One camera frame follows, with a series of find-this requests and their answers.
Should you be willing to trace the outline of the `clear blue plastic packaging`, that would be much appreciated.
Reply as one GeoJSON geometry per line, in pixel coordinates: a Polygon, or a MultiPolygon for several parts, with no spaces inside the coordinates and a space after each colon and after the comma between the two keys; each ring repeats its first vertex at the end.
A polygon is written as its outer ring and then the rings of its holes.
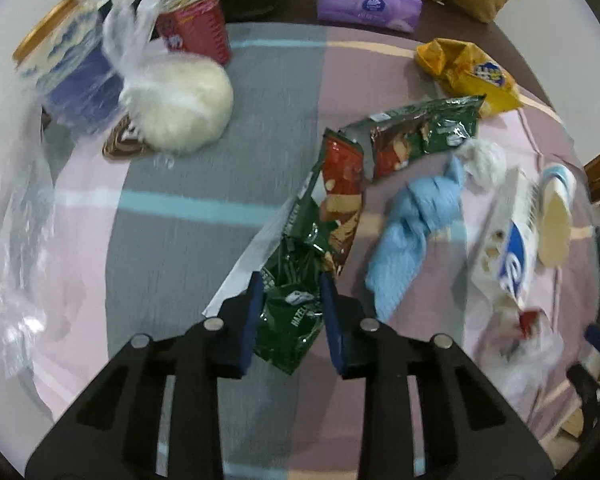
{"type": "Polygon", "coordinates": [[[542,309],[495,310],[480,342],[480,370],[520,413],[531,393],[537,392],[558,364],[564,350],[542,309]]]}

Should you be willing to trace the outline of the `white blue ointment box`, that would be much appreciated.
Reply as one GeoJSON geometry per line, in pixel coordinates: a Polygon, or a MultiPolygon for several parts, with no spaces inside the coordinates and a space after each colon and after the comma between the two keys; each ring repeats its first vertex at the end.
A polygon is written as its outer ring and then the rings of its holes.
{"type": "Polygon", "coordinates": [[[471,283],[492,302],[526,303],[538,254],[538,187],[520,167],[509,168],[478,244],[471,283]]]}

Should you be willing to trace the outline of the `white paper cup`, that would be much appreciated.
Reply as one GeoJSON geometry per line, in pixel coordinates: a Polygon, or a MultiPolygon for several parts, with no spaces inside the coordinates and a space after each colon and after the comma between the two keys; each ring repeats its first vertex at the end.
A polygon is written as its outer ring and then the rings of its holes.
{"type": "Polygon", "coordinates": [[[546,268],[567,259],[572,228],[572,204],[577,182],[562,164],[546,166],[539,184],[538,256],[546,268]]]}

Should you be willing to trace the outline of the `blue cloth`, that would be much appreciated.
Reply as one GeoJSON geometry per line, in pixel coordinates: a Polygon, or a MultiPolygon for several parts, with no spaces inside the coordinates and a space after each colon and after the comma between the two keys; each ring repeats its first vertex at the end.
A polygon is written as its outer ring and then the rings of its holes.
{"type": "Polygon", "coordinates": [[[390,320],[422,270],[429,235],[460,218],[464,186],[465,170],[452,156],[442,174],[417,178],[396,194],[365,277],[382,322],[390,320]]]}

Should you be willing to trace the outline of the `green red snack wrapper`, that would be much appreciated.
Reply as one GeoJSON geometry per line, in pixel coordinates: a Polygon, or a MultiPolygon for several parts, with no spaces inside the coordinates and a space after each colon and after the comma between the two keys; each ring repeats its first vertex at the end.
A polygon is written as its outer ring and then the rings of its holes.
{"type": "Polygon", "coordinates": [[[362,146],[326,130],[300,190],[265,223],[208,307],[222,318],[215,359],[227,378],[260,356],[292,374],[324,326],[321,280],[347,261],[363,206],[362,146]]]}

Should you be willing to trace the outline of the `yellow chip bag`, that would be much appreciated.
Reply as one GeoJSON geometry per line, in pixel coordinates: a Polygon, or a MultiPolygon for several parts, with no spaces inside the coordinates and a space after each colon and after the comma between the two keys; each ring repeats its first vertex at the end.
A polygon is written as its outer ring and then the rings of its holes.
{"type": "Polygon", "coordinates": [[[481,117],[522,107],[515,78],[472,42],[437,38],[416,48],[415,61],[449,96],[483,96],[481,117]]]}

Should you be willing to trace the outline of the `plaid bed sheet cloth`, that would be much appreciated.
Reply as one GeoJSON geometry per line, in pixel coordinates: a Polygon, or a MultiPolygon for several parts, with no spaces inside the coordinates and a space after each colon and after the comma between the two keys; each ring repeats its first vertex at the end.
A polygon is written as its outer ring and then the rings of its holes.
{"type": "MultiPolygon", "coordinates": [[[[54,238],[40,285],[47,326],[34,349],[33,383],[58,419],[135,333],[179,335],[198,322],[253,237],[283,212],[317,159],[324,129],[372,113],[442,96],[412,60],[416,42],[317,25],[228,26],[233,59],[232,123],[222,139],[190,157],[128,162],[102,157],[104,132],[78,142],[55,125],[45,133],[60,157],[54,238]]],[[[520,399],[520,414],[539,439],[577,404],[567,366],[583,350],[582,332],[600,298],[586,179],[559,116],[520,88],[520,112],[493,117],[480,134],[501,143],[509,166],[530,178],[542,162],[565,162],[576,174],[576,232],[568,262],[535,274],[530,307],[541,307],[562,333],[562,360],[546,387],[520,399]]],[[[445,155],[370,186],[338,288],[366,292],[385,206],[421,174],[437,174],[445,155]]],[[[394,312],[401,334],[448,333],[475,355],[490,304],[468,282],[472,253],[493,193],[465,188],[463,221],[438,234],[427,260],[394,312]]],[[[286,375],[257,356],[240,382],[219,383],[224,466],[230,479],[354,479],[362,432],[364,384],[337,378],[324,330],[298,370],[286,375]]]]}

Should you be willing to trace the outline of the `white crumpled tissue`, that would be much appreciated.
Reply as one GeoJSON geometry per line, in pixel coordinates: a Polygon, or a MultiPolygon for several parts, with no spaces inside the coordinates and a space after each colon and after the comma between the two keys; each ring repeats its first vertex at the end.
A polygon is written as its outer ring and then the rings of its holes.
{"type": "Polygon", "coordinates": [[[455,151],[455,155],[479,188],[493,190],[504,181],[507,171],[506,155],[497,143],[468,139],[455,151]]]}

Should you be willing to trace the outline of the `clear plastic bag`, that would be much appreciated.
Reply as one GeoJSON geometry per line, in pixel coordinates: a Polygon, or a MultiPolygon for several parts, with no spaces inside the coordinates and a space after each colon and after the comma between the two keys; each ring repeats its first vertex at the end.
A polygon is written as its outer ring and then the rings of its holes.
{"type": "Polygon", "coordinates": [[[46,329],[38,284],[50,272],[56,181],[73,148],[32,94],[0,103],[0,382],[31,365],[46,329]]]}

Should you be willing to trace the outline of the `dark wooden table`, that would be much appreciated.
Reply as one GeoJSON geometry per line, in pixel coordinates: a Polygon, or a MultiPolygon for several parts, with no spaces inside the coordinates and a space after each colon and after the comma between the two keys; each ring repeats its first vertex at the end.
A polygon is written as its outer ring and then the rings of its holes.
{"type": "MultiPolygon", "coordinates": [[[[316,0],[279,0],[271,13],[242,22],[249,21],[315,25],[317,23],[316,0]]],[[[503,65],[521,87],[531,91],[544,103],[550,102],[527,62],[498,26],[478,22],[450,4],[442,6],[440,3],[425,0],[414,32],[406,34],[385,30],[381,36],[407,37],[423,44],[436,38],[472,42],[503,65]]]]}

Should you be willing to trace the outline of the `white dough in bag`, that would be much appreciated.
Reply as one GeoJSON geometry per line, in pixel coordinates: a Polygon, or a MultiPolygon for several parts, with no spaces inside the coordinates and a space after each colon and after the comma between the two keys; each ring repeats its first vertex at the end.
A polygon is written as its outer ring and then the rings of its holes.
{"type": "Polygon", "coordinates": [[[140,143],[190,154],[221,139],[234,90],[212,58],[150,47],[161,7],[162,0],[114,3],[102,25],[102,50],[122,78],[119,103],[140,143]]]}

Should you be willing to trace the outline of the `blue white ceramic jar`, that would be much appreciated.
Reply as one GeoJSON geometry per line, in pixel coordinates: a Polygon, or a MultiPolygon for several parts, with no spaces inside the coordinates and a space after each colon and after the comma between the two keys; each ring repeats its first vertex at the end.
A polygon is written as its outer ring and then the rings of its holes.
{"type": "Polygon", "coordinates": [[[102,52],[102,16],[94,0],[61,0],[12,59],[46,114],[77,136],[99,132],[117,116],[123,82],[102,52]]]}

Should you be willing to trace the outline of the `red soda can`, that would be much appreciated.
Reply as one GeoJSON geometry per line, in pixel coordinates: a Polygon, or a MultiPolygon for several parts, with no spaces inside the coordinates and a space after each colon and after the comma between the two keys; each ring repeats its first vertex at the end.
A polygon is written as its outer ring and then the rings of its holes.
{"type": "Polygon", "coordinates": [[[220,0],[162,0],[156,29],[169,51],[230,62],[230,42],[220,0]]]}

